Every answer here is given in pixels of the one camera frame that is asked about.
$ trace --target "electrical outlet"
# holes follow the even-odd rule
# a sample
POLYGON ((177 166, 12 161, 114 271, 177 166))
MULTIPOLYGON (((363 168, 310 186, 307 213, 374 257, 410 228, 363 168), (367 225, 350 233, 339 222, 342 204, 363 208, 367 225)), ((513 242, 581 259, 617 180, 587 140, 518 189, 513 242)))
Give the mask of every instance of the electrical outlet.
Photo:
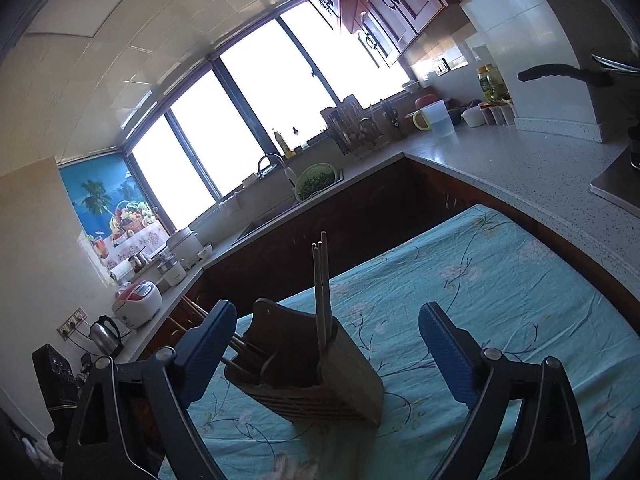
POLYGON ((62 325, 58 327, 58 333, 65 341, 76 330, 78 323, 86 320, 86 314, 82 308, 78 308, 62 325))

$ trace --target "stove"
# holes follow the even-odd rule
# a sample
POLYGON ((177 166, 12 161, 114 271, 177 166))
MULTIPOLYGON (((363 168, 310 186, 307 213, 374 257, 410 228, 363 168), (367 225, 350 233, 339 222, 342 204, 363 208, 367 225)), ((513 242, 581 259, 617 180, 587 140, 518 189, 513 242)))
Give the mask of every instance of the stove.
POLYGON ((591 181, 591 192, 640 218, 640 170, 631 166, 629 148, 591 181))

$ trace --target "stainless steel kettle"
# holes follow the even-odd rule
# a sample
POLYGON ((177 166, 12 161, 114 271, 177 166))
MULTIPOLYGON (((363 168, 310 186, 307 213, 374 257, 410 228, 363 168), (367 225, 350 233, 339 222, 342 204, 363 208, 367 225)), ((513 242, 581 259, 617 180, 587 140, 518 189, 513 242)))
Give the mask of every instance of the stainless steel kettle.
POLYGON ((98 350, 102 352, 104 355, 110 357, 117 357, 117 355, 122 352, 124 345, 122 344, 122 336, 120 335, 120 330, 118 330, 117 325, 113 322, 108 316, 100 316, 98 321, 91 325, 89 329, 89 336, 92 341, 98 347, 98 350), (115 333, 108 328, 105 323, 113 326, 115 333))

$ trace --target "speckled countertop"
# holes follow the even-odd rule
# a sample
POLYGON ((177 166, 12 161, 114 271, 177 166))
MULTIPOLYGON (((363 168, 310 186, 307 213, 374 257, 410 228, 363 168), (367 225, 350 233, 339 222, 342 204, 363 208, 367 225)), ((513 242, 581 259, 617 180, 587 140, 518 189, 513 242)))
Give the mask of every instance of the speckled countertop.
POLYGON ((160 312, 130 336, 118 362, 139 357, 162 322, 203 271, 267 232, 400 158, 431 166, 477 187, 546 225, 589 255, 640 298, 640 219, 589 191, 589 183, 626 148, 626 139, 597 144, 521 132, 515 126, 458 126, 454 134, 417 133, 348 164, 342 182, 234 244, 246 226, 163 295, 160 312))

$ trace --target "blue tablecloth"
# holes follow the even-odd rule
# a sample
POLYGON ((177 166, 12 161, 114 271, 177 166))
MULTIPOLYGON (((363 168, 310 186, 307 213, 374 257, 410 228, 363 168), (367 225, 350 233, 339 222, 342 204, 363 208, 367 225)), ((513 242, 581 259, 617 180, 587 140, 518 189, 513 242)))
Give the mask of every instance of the blue tablecloth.
MULTIPOLYGON (((331 280, 331 296, 334 316, 384 381, 380 427, 291 424, 229 385, 219 367, 188 411, 229 480, 427 478, 468 413, 418 333, 427 301, 437 301, 483 347, 512 360, 553 355, 563 362, 592 479, 612 470, 640 430, 636 333, 578 272, 492 209, 477 205, 348 270, 331 280)), ((314 292, 282 304, 313 312, 314 292)), ((250 321, 239 320, 238 332, 250 321)), ((514 402, 481 478, 497 472, 517 412, 514 402)), ((161 478, 172 477, 165 462, 161 478)))

